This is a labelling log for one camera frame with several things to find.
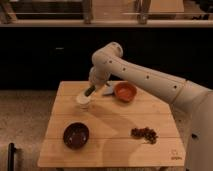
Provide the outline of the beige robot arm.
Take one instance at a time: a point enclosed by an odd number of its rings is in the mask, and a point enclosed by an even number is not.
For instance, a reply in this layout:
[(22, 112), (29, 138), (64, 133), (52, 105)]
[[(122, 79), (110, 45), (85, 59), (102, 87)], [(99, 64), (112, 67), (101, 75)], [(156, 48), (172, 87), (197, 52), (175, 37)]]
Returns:
[(110, 75), (191, 116), (184, 171), (213, 171), (213, 89), (190, 80), (125, 61), (122, 46), (110, 42), (92, 54), (89, 81), (102, 87)]

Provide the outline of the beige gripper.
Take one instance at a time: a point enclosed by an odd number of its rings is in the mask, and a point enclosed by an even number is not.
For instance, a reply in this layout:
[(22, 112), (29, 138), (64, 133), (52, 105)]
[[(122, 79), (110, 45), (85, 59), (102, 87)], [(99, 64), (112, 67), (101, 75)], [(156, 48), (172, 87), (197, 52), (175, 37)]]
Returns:
[(89, 82), (96, 90), (102, 88), (109, 79), (109, 73), (92, 67), (89, 72)]

